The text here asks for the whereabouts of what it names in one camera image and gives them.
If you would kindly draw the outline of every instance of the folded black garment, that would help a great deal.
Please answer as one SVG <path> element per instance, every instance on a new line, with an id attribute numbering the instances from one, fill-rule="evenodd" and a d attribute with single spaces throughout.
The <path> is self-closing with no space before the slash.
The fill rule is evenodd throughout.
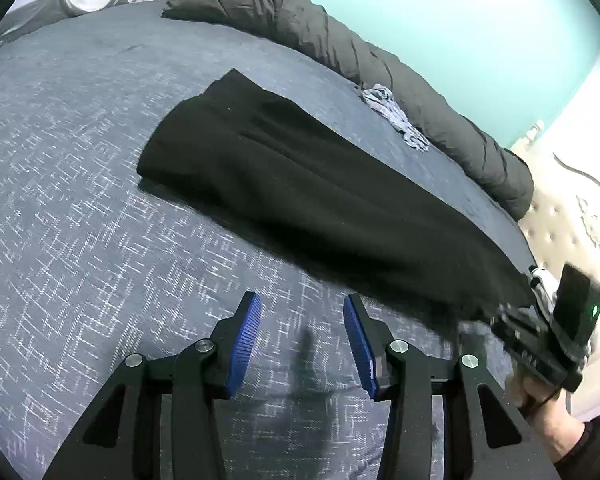
<path id="1" fill-rule="evenodd" d="M 463 316 L 534 302 L 526 276 L 462 213 L 236 70 L 168 113 L 138 173 L 257 226 L 348 285 L 365 280 Z"/>

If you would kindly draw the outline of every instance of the person's hand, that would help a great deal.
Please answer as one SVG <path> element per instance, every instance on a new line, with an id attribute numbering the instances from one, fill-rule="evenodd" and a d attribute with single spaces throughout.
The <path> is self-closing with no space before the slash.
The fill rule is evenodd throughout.
<path id="1" fill-rule="evenodd" d="M 522 367 L 516 367 L 513 375 L 507 377 L 505 390 L 518 408 L 529 397 L 540 403 L 554 392 L 552 387 L 525 373 Z M 554 463 L 573 449 L 584 432 L 584 423 L 567 412 L 565 390 L 549 399 L 527 421 Z"/>

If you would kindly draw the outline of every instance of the teal wall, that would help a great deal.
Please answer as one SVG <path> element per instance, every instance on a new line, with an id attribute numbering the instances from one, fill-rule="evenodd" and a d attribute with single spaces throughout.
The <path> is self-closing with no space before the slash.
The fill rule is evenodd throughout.
<path id="1" fill-rule="evenodd" d="M 312 0 L 393 52 L 503 146 L 548 126 L 600 52 L 588 0 Z"/>

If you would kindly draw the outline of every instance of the silver screw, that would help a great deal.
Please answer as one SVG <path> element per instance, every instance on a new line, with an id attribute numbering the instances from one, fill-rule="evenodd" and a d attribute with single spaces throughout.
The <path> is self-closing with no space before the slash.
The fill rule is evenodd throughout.
<path id="1" fill-rule="evenodd" d="M 196 341 L 196 350 L 198 352 L 209 352 L 214 347 L 214 342 L 211 339 L 201 339 Z"/>
<path id="2" fill-rule="evenodd" d="M 467 368 L 475 368 L 480 364 L 480 361 L 475 355 L 465 354 L 462 356 L 462 364 Z"/>
<path id="3" fill-rule="evenodd" d="M 129 368 L 135 368 L 142 363 L 142 356 L 140 354 L 131 354 L 126 356 L 125 365 Z"/>
<path id="4" fill-rule="evenodd" d="M 391 350 L 398 352 L 398 354 L 404 354 L 409 349 L 409 343 L 402 339 L 394 339 L 389 346 Z"/>

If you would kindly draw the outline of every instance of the black sleeve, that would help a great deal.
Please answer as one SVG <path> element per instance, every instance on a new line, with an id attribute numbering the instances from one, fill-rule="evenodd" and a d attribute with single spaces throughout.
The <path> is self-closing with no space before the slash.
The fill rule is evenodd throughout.
<path id="1" fill-rule="evenodd" d="M 581 439 L 555 468 L 562 480 L 600 480 L 600 416 L 585 422 Z"/>

